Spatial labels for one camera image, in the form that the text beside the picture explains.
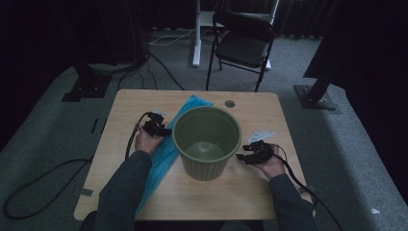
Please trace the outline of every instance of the person's left hand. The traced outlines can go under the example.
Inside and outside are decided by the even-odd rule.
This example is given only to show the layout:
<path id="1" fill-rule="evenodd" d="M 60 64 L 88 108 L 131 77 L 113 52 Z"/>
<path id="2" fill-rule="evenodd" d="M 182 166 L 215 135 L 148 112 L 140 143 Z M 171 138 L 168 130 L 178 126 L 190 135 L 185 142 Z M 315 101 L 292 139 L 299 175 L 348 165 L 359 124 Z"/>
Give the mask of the person's left hand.
<path id="1" fill-rule="evenodd" d="M 159 146 L 163 139 L 163 137 L 152 138 L 146 131 L 144 131 L 143 128 L 140 128 L 139 133 L 135 138 L 135 148 L 136 150 L 142 150 L 151 155 L 154 153 L 157 146 Z"/>

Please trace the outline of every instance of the chair backrest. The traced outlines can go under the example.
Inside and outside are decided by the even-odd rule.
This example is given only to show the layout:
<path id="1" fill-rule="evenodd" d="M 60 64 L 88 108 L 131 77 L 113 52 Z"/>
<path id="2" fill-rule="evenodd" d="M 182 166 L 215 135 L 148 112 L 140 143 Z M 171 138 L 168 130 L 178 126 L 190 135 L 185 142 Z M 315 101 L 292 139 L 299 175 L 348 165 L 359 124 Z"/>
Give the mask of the chair backrest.
<path id="1" fill-rule="evenodd" d="M 272 42 L 274 39 L 274 29 L 270 23 L 262 18 L 233 13 L 228 11 L 215 12 L 213 15 L 213 26 L 217 23 L 227 30 L 243 36 L 259 39 L 264 42 Z"/>

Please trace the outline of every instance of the gray sleeve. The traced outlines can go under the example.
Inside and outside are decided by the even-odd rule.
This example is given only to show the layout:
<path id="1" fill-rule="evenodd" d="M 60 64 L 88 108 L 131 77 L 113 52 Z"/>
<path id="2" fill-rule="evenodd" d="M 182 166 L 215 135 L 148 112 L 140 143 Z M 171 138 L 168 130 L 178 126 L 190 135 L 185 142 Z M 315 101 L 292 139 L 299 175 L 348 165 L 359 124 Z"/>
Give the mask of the gray sleeve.
<path id="1" fill-rule="evenodd" d="M 135 211 L 151 167 L 150 156 L 144 151 L 136 151 L 121 164 L 99 194 L 95 230 L 135 230 Z"/>
<path id="2" fill-rule="evenodd" d="M 313 205 L 303 200 L 287 174 L 270 179 L 269 189 L 279 230 L 318 230 Z"/>

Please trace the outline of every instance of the stand base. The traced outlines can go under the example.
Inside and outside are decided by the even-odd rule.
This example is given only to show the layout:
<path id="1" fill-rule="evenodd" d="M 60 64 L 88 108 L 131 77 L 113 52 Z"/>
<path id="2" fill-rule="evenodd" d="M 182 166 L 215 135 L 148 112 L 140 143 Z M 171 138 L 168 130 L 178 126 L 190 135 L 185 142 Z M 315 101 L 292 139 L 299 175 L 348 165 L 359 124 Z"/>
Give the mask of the stand base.
<path id="1" fill-rule="evenodd" d="M 63 102 L 79 102 L 82 98 L 103 98 L 111 82 L 112 75 L 99 76 L 98 81 L 92 89 L 82 89 L 80 79 L 75 82 L 70 93 L 66 93 L 62 99 Z"/>
<path id="2" fill-rule="evenodd" d="M 294 85 L 294 90 L 297 93 L 297 97 L 302 104 L 304 109 L 320 109 L 327 110 L 330 114 L 340 115 L 342 112 L 339 109 L 339 106 L 334 104 L 326 92 L 319 102 L 311 102 L 308 98 L 308 93 L 312 86 L 307 85 Z"/>

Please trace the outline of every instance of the blue plastic bag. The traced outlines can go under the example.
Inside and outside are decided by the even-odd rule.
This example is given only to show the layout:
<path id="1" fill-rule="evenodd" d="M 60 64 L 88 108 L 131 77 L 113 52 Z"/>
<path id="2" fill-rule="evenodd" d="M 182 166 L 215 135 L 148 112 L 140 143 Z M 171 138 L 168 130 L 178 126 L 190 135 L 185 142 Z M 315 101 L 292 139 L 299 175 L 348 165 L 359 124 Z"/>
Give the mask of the blue plastic bag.
<path id="1" fill-rule="evenodd" d="M 213 103 L 192 95 L 166 128 L 172 129 L 181 114 L 189 109 L 200 106 L 213 106 Z M 167 172 L 170 170 L 171 166 L 177 159 L 177 156 L 178 151 L 174 145 L 173 139 L 171 137 L 165 137 L 162 143 L 157 147 L 154 154 L 151 156 L 153 166 L 150 169 L 149 174 L 147 175 L 143 197 L 141 198 L 139 208 L 136 211 L 136 215 L 140 213 L 146 201 L 160 185 L 163 178 L 165 178 Z"/>

